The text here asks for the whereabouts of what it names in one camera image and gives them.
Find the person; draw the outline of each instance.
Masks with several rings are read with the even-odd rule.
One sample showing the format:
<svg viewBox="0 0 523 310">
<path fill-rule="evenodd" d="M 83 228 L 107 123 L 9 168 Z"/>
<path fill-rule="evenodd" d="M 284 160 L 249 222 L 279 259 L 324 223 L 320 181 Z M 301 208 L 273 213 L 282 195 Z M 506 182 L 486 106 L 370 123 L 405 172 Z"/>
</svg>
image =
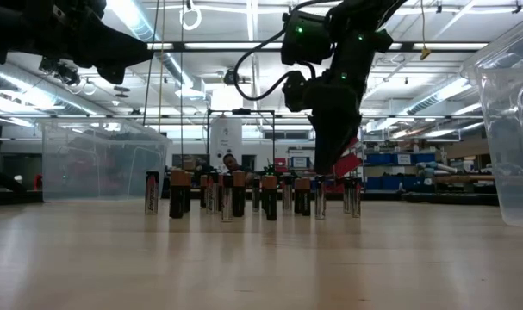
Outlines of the person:
<svg viewBox="0 0 523 310">
<path fill-rule="evenodd" d="M 231 153 L 223 157 L 223 164 L 225 164 L 228 171 L 231 173 L 234 171 L 244 171 L 246 173 L 246 184 L 249 184 L 255 177 L 255 174 L 253 173 L 252 169 L 238 164 L 238 161 Z"/>
</svg>

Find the wooden floor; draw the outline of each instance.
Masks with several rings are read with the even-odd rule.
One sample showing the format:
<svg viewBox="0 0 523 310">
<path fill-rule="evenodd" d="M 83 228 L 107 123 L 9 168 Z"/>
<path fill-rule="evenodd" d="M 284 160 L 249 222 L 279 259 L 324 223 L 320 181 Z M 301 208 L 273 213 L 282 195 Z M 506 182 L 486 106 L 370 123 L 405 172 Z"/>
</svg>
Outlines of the wooden floor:
<svg viewBox="0 0 523 310">
<path fill-rule="evenodd" d="M 523 229 L 499 208 L 339 205 L 227 224 L 197 204 L 2 207 L 0 310 L 523 309 Z"/>
</svg>

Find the clear plastic bin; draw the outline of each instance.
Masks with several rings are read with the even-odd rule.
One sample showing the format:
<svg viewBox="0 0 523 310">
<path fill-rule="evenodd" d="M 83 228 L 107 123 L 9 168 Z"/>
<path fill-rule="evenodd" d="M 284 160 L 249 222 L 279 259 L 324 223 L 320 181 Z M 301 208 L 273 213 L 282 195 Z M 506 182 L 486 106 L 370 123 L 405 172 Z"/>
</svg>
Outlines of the clear plastic bin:
<svg viewBox="0 0 523 310">
<path fill-rule="evenodd" d="M 144 199 L 146 172 L 163 186 L 170 141 L 117 119 L 41 120 L 45 201 Z"/>
<path fill-rule="evenodd" d="M 479 86 L 502 218 L 523 226 L 523 22 L 466 61 Z"/>
</svg>

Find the robotic arm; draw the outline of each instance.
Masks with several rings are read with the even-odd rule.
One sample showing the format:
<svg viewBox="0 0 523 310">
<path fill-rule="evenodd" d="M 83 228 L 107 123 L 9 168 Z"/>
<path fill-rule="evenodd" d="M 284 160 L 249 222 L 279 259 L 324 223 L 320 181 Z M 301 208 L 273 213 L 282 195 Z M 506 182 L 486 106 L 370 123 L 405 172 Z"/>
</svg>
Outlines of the robotic arm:
<svg viewBox="0 0 523 310">
<path fill-rule="evenodd" d="M 106 0 L 0 0 L 0 64 L 9 51 L 93 65 L 121 84 L 125 68 L 152 59 L 146 43 L 101 21 Z"/>
<path fill-rule="evenodd" d="M 247 100 L 267 97 L 284 79 L 286 106 L 292 112 L 312 109 L 309 121 L 316 131 L 315 163 L 317 173 L 331 172 L 350 141 L 357 137 L 361 122 L 359 108 L 366 91 L 376 53 L 386 53 L 393 39 L 378 29 L 407 0 L 345 0 L 331 8 L 326 16 L 299 9 L 330 0 L 307 1 L 283 16 L 284 27 L 278 34 L 256 46 L 239 59 L 234 70 L 235 87 Z M 284 35 L 281 60 L 286 65 L 305 65 L 311 78 L 300 71 L 284 74 L 259 97 L 249 97 L 238 85 L 238 68 L 252 53 Z M 311 64 L 333 56 L 330 68 L 316 77 Z"/>
</svg>

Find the aa battery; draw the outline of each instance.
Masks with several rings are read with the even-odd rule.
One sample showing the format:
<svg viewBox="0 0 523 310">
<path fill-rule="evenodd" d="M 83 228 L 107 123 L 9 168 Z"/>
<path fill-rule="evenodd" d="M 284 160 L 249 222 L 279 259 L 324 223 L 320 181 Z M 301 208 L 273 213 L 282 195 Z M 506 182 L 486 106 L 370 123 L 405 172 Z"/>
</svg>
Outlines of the aa battery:
<svg viewBox="0 0 523 310">
<path fill-rule="evenodd" d="M 246 209 L 246 173 L 244 171 L 233 172 L 233 215 L 244 216 Z"/>
<path fill-rule="evenodd" d="M 261 199 L 261 180 L 256 177 L 252 181 L 252 209 L 254 213 L 259 213 L 259 203 Z"/>
<path fill-rule="evenodd" d="M 217 212 L 220 212 L 223 209 L 223 188 L 225 187 L 225 183 L 223 182 L 223 175 L 219 175 L 219 190 L 217 193 L 217 199 L 219 200 L 217 205 Z"/>
<path fill-rule="evenodd" d="M 223 176 L 222 187 L 222 206 L 221 206 L 221 221 L 233 221 L 233 186 L 234 177 L 232 175 Z"/>
<path fill-rule="evenodd" d="M 263 180 L 267 220 L 277 220 L 277 183 L 277 177 L 274 176 L 266 176 Z"/>
<path fill-rule="evenodd" d="M 311 216 L 311 181 L 304 177 L 296 179 L 294 213 Z"/>
<path fill-rule="evenodd" d="M 182 219 L 186 208 L 186 184 L 188 176 L 183 170 L 171 171 L 171 198 L 169 205 L 169 217 Z"/>
<path fill-rule="evenodd" d="M 294 178 L 292 176 L 283 176 L 282 187 L 282 209 L 288 213 L 292 210 L 292 183 Z"/>
<path fill-rule="evenodd" d="M 350 214 L 353 206 L 353 180 L 349 177 L 343 179 L 344 184 L 344 213 Z"/>
<path fill-rule="evenodd" d="M 200 207 L 205 208 L 207 205 L 207 187 L 208 187 L 208 176 L 203 175 L 200 177 Z"/>
<path fill-rule="evenodd" d="M 159 199 L 159 172 L 148 171 L 146 173 L 146 192 L 144 201 L 144 214 L 158 214 Z"/>
<path fill-rule="evenodd" d="M 356 178 L 352 181 L 352 212 L 354 218 L 361 217 L 361 189 L 362 180 Z"/>
<path fill-rule="evenodd" d="M 219 174 L 208 174 L 208 187 L 206 188 L 206 210 L 208 214 L 219 213 Z"/>
<path fill-rule="evenodd" d="M 185 172 L 184 183 L 184 212 L 190 212 L 190 192 L 192 190 L 192 173 Z"/>
<path fill-rule="evenodd" d="M 317 220 L 324 220 L 327 211 L 325 177 L 317 176 L 315 181 L 316 191 L 314 193 L 314 217 Z"/>
</svg>

